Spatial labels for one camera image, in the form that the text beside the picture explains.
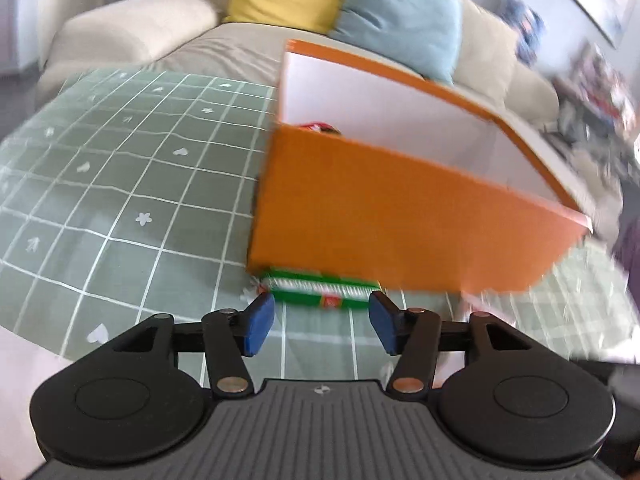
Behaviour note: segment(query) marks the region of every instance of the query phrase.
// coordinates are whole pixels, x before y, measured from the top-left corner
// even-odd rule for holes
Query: light blue pillow
[[[460,0],[345,0],[329,37],[452,84],[462,6]]]

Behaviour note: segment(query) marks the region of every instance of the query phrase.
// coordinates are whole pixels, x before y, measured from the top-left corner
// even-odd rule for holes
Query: round black disc
[[[551,467],[587,459],[615,416],[601,383],[550,352],[482,357],[443,385],[438,412],[472,450],[501,463]]]
[[[46,381],[31,400],[31,423],[41,447],[63,462],[125,465],[177,445],[204,410],[200,386],[184,372],[114,353]]]

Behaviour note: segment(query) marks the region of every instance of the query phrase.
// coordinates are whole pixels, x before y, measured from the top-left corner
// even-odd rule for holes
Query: beige pillow
[[[460,3],[462,46],[453,81],[504,106],[517,61],[518,33],[471,0]]]

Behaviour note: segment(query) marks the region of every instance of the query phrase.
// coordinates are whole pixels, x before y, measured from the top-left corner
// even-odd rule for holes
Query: sofa seat cushion
[[[276,86],[289,40],[304,40],[338,48],[418,76],[411,69],[367,50],[294,28],[225,23],[152,63],[154,70],[228,77]]]

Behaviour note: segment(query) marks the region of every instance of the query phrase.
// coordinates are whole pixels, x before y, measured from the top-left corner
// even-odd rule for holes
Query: metal screw
[[[242,377],[223,377],[218,381],[217,386],[226,394],[240,394],[249,387],[249,383]]]
[[[402,377],[394,381],[393,387],[401,394],[416,394],[424,390],[424,383],[415,377]]]

